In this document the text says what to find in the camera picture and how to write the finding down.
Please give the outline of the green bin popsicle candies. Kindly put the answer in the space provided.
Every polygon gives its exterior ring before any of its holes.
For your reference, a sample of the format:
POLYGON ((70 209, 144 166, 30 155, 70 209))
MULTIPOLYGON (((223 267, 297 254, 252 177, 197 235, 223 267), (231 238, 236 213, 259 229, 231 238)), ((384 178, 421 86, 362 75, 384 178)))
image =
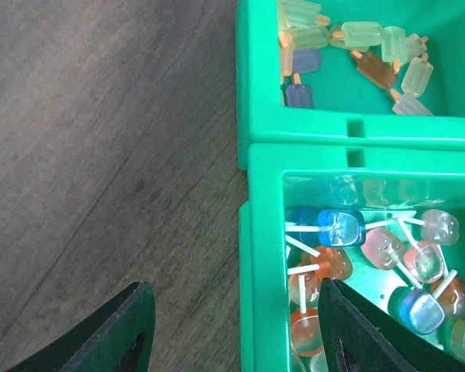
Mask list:
POLYGON ((236 10, 239 167, 253 143, 335 143, 465 150, 465 1, 324 1, 337 24, 374 21, 428 38, 434 69, 421 97, 432 116, 393 113, 388 93, 366 79, 347 50, 322 49, 322 66, 302 76, 312 109, 281 103, 277 5, 240 1, 236 10))

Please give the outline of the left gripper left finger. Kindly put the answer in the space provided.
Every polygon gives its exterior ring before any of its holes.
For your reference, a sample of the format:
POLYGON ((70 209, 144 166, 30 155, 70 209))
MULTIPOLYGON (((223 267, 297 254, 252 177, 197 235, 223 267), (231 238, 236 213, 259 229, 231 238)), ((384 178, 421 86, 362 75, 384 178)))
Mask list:
POLYGON ((148 282, 133 282, 11 371, 147 371, 156 324, 148 282))

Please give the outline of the green bin lollipops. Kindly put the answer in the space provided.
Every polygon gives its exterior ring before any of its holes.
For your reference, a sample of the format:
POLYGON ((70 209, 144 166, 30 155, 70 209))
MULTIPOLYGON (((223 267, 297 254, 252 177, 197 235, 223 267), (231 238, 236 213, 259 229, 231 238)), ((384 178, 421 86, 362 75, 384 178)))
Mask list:
POLYGON ((239 210, 239 306, 244 371, 289 371, 272 341, 282 316, 278 228, 290 208, 412 209, 465 204, 465 151, 256 143, 239 210))

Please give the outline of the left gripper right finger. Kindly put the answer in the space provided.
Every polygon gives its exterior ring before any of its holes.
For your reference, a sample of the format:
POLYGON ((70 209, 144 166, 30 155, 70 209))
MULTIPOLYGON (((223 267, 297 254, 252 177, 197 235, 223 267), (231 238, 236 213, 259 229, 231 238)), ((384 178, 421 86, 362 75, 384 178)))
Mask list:
POLYGON ((322 281, 319 322, 330 371, 465 371, 340 280, 322 281))

